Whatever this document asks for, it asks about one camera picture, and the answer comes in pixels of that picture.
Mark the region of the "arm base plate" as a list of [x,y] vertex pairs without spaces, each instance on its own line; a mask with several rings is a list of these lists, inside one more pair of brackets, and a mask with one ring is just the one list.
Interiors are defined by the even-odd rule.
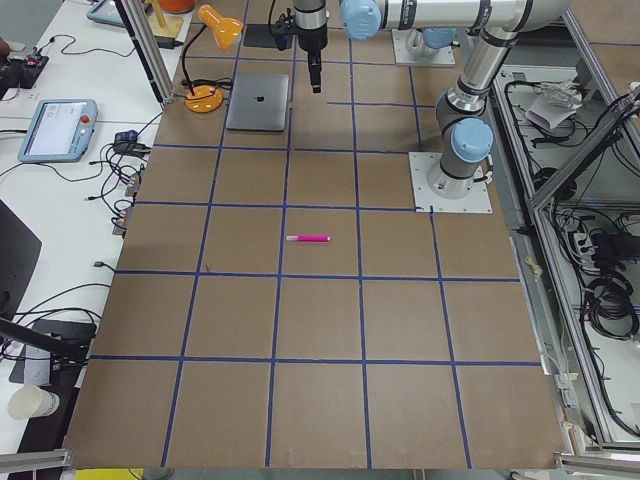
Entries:
[[491,174],[480,164],[472,178],[457,180],[444,174],[438,152],[410,152],[409,171],[414,209],[424,213],[491,214],[488,192]]
[[453,67],[456,29],[426,28],[392,31],[395,63],[409,66]]

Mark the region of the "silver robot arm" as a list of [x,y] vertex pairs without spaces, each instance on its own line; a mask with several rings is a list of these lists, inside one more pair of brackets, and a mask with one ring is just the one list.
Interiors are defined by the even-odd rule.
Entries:
[[464,27],[478,34],[457,83],[436,104],[444,151],[427,175],[430,189],[460,199],[494,136],[482,120],[491,84],[520,33],[540,29],[569,8],[567,1],[343,1],[339,16],[345,34],[367,40],[381,30]]

